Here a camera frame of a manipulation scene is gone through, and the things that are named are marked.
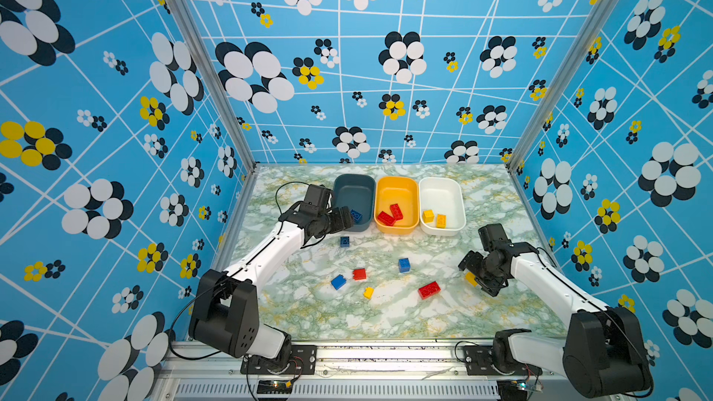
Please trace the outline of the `dark blue lego brick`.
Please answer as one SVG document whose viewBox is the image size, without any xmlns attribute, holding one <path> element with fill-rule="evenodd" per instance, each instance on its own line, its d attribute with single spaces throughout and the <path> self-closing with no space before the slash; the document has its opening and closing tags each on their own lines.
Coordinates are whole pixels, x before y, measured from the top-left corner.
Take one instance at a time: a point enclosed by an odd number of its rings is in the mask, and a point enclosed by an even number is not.
<svg viewBox="0 0 713 401">
<path fill-rule="evenodd" d="M 355 211 L 355 210 L 351 210 L 350 213 L 351 213 L 351 215 L 352 215 L 352 218 L 353 218 L 354 222 L 355 222 L 356 224 L 358 224 L 358 223 L 361 221 L 361 219 L 362 219 L 361 213 L 359 213 L 359 212 L 357 212 L 357 211 Z"/>
</svg>

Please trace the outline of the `dark teal plastic bin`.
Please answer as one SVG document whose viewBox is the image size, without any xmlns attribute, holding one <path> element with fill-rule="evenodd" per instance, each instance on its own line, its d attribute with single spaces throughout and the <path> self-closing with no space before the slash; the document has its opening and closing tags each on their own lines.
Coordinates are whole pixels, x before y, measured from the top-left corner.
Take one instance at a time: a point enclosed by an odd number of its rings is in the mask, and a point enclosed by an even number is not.
<svg viewBox="0 0 713 401">
<path fill-rule="evenodd" d="M 335 205 L 346 206 L 360 215 L 350 232 L 363 232 L 373 221 L 376 181 L 373 177 L 359 174 L 337 176 L 333 184 Z"/>
</svg>

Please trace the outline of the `orange yellow lego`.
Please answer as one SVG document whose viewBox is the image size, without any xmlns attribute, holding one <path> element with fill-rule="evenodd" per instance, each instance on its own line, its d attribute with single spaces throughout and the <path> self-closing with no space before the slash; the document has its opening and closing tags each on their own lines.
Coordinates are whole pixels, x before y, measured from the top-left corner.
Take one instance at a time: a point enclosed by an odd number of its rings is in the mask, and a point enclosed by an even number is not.
<svg viewBox="0 0 713 401">
<path fill-rule="evenodd" d="M 447 228 L 447 217 L 445 215 L 436 216 L 436 227 L 439 229 Z"/>
</svg>

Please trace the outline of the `white plastic bin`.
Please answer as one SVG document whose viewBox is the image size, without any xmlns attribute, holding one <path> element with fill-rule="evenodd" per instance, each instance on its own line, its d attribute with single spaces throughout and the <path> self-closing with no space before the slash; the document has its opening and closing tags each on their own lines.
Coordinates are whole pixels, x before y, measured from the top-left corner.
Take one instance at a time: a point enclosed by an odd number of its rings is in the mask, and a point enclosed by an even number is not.
<svg viewBox="0 0 713 401">
<path fill-rule="evenodd" d="M 419 182 L 420 226 L 428 235 L 452 237 L 466 226 L 466 213 L 460 184 L 445 177 L 426 177 Z M 447 228 L 439 229 L 434 222 L 423 222 L 423 212 L 432 210 L 434 214 L 447 217 Z"/>
</svg>

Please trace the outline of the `yellow plastic bin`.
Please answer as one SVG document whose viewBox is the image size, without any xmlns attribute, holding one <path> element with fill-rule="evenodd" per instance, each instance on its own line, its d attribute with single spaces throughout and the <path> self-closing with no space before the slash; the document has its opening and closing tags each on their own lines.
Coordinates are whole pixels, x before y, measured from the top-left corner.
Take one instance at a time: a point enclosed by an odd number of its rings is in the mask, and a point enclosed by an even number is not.
<svg viewBox="0 0 713 401">
<path fill-rule="evenodd" d="M 389 206 L 397 203 L 404 215 L 393 226 L 380 224 L 376 217 L 380 211 L 391 213 Z M 404 176 L 385 176 L 377 181 L 374 220 L 384 234 L 408 235 L 420 224 L 419 187 L 415 180 Z"/>
</svg>

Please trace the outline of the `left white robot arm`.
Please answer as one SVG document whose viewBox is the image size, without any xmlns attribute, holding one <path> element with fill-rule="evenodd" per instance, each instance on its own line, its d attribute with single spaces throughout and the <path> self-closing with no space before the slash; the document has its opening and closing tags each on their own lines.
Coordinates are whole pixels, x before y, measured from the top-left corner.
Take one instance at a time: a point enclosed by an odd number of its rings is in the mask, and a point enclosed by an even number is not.
<svg viewBox="0 0 713 401">
<path fill-rule="evenodd" d="M 237 264 L 208 270 L 196 294 L 189 337 L 234 358 L 258 356 L 282 367 L 292 353 L 287 332 L 259 317 L 258 296 L 289 256 L 314 237 L 321 239 L 354 225 L 349 208 L 295 203 L 273 230 Z"/>
</svg>

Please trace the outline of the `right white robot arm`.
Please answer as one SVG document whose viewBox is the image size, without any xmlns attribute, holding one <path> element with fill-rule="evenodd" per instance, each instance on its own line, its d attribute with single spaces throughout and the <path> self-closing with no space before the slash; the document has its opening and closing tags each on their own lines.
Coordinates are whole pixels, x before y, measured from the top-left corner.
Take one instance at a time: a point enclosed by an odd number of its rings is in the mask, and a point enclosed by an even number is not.
<svg viewBox="0 0 713 401">
<path fill-rule="evenodd" d="M 510 280 L 525 284 L 566 327 L 555 340 L 528 329 L 501 330 L 493 339 L 494 367 L 510 373 L 535 366 L 567 378 L 587 398 L 604 395 L 649 397 L 655 381 L 644 348 L 638 317 L 585 293 L 552 267 L 533 246 L 509 244 L 487 255 L 470 251 L 459 269 L 495 297 Z"/>
</svg>

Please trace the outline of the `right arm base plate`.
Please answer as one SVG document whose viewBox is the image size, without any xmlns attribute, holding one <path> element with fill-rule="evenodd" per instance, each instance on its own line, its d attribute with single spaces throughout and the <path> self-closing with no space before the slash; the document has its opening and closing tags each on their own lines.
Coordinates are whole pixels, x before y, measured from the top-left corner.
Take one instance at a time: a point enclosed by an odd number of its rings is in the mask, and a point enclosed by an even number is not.
<svg viewBox="0 0 713 401">
<path fill-rule="evenodd" d="M 464 345 L 459 351 L 470 376 L 514 376 L 515 378 L 542 375 L 542 369 L 508 360 L 504 354 L 493 351 L 491 345 Z"/>
</svg>

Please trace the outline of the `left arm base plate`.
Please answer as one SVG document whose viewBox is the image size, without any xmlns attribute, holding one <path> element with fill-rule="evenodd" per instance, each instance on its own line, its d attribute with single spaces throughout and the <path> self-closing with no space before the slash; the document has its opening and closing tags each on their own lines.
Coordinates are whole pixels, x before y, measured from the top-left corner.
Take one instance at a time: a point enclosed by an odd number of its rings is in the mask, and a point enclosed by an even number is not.
<svg viewBox="0 0 713 401">
<path fill-rule="evenodd" d="M 276 358 L 250 356 L 241 364 L 241 374 L 291 377 L 313 375 L 317 352 L 315 345 L 292 345 L 289 354 L 280 353 Z"/>
</svg>

